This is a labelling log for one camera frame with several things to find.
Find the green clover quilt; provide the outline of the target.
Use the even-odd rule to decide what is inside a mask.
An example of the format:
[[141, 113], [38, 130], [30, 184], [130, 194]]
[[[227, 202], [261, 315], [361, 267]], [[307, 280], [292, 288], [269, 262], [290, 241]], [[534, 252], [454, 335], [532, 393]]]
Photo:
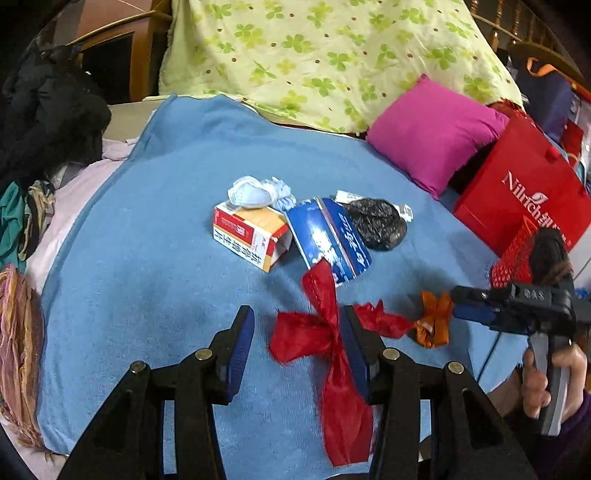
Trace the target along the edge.
[[360, 133], [418, 79], [481, 104], [521, 92], [462, 1], [175, 1], [162, 95], [242, 100]]

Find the black plastic bag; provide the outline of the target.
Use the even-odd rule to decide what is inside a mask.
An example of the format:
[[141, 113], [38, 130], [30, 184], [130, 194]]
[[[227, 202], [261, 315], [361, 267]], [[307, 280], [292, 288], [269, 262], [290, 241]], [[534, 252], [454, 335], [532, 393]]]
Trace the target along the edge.
[[407, 235], [407, 222], [394, 205], [384, 199], [362, 198], [349, 202], [344, 208], [369, 249], [390, 251]]

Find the striped pink orange scarf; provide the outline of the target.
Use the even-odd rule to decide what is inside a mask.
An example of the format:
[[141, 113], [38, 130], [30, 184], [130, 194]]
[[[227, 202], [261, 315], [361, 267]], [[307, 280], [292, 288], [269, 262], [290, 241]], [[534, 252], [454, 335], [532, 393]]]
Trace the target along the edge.
[[25, 447], [42, 449], [37, 421], [44, 322], [38, 294], [15, 266], [1, 271], [1, 413]]

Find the blue towel blanket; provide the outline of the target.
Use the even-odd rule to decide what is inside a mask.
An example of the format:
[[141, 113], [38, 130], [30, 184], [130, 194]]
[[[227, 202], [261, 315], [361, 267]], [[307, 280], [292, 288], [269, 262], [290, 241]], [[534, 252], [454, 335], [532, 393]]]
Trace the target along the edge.
[[423, 291], [484, 288], [495, 254], [367, 142], [281, 127], [225, 97], [176, 97], [78, 216], [42, 292], [45, 346], [37, 418], [45, 445], [69, 453], [131, 362], [162, 367], [256, 316], [242, 387], [214, 411], [231, 479], [327, 479], [318, 417], [327, 366], [280, 365], [267, 345], [280, 312], [307, 312], [297, 247], [263, 272], [216, 242], [213, 209], [236, 179], [276, 176], [301, 200], [346, 191], [406, 204], [406, 238], [339, 287], [342, 304], [382, 303], [410, 319]]

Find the white bed sheet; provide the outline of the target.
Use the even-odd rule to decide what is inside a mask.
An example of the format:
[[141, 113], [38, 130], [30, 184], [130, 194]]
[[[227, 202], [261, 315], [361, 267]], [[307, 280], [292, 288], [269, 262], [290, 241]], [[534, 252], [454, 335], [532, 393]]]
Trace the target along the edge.
[[42, 293], [54, 260], [82, 209], [128, 158], [137, 140], [104, 139], [102, 158], [83, 168], [56, 190], [53, 218], [26, 265], [26, 277], [38, 294]]

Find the teal garment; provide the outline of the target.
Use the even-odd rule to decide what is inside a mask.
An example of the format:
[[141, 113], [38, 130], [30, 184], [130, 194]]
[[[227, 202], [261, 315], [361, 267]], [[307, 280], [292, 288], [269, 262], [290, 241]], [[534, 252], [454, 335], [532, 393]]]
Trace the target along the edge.
[[19, 241], [24, 228], [25, 202], [20, 187], [12, 182], [1, 197], [1, 269], [14, 265], [24, 273], [26, 262], [18, 257]]

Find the red mesh trash basket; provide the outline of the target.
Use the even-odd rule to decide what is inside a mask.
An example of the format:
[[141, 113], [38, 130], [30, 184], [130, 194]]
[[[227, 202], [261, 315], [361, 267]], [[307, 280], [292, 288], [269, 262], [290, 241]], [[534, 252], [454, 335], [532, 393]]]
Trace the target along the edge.
[[493, 288], [504, 288], [511, 282], [532, 282], [529, 258], [534, 246], [538, 227], [527, 217], [513, 237], [507, 249], [490, 270], [489, 280]]

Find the orange wrapper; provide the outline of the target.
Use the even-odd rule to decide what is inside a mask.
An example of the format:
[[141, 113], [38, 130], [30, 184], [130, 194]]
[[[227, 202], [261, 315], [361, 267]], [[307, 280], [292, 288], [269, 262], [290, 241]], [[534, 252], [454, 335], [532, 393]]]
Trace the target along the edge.
[[454, 303], [444, 292], [440, 297], [429, 292], [421, 293], [423, 317], [415, 322], [416, 341], [427, 349], [447, 346], [450, 343], [450, 322]]

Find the magenta pillow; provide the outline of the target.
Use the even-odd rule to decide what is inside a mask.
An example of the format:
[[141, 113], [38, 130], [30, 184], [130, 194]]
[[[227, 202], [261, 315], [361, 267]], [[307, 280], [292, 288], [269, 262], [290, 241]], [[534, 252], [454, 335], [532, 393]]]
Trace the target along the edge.
[[370, 126], [367, 141], [438, 199], [453, 175], [497, 141], [509, 118], [423, 75]]

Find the red Nilrich shopping bag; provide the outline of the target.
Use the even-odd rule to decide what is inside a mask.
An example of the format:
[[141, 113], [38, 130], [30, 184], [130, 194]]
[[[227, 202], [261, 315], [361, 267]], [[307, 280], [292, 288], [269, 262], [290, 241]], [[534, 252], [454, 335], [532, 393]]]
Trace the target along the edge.
[[454, 215], [497, 255], [524, 219], [559, 230], [572, 250], [590, 224], [590, 197], [559, 150], [516, 115], [456, 202]]

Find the white purple pill box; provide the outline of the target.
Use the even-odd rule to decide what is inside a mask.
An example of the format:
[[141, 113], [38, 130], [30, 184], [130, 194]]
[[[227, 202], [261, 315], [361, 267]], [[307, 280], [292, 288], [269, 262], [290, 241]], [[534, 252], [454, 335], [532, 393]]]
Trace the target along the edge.
[[[335, 193], [334, 200], [335, 200], [335, 202], [338, 202], [340, 204], [349, 204], [349, 203], [352, 203], [353, 201], [363, 200], [363, 196], [356, 195], [354, 193], [346, 192], [343, 190], [338, 190], [337, 193]], [[398, 211], [400, 217], [403, 220], [405, 220], [406, 222], [410, 223], [414, 220], [414, 212], [409, 205], [394, 204], [394, 208]]]

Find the red ribbon bow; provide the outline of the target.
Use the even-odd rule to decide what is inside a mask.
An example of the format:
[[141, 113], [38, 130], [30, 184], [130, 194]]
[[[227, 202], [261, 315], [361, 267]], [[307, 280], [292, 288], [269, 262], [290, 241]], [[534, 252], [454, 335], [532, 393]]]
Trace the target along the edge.
[[280, 364], [301, 357], [329, 363], [318, 409], [325, 452], [332, 466], [365, 462], [373, 437], [373, 409], [356, 391], [339, 330], [339, 303], [329, 262], [322, 259], [301, 279], [312, 313], [280, 312], [270, 338], [270, 355]]

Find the blue white carton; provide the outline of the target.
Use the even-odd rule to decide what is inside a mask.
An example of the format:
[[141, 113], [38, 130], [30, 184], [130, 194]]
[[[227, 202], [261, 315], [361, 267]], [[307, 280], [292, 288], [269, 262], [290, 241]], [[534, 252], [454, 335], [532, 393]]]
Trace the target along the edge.
[[298, 203], [287, 211], [287, 224], [308, 269], [327, 260], [336, 286], [355, 280], [372, 265], [369, 250], [346, 209], [331, 198]]

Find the red orange medicine box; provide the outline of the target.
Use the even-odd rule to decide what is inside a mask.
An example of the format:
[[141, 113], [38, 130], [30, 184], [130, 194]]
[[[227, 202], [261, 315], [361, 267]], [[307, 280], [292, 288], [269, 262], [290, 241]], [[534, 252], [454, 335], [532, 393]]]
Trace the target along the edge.
[[212, 236], [266, 273], [290, 250], [294, 239], [287, 218], [280, 211], [270, 207], [247, 209], [229, 201], [213, 209]]

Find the black clothes pile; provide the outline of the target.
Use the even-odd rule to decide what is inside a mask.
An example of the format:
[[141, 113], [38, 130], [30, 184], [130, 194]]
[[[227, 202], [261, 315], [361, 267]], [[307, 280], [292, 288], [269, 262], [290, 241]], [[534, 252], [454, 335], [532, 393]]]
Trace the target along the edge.
[[82, 70], [80, 47], [31, 45], [1, 90], [1, 188], [24, 187], [66, 162], [101, 158], [111, 112]]

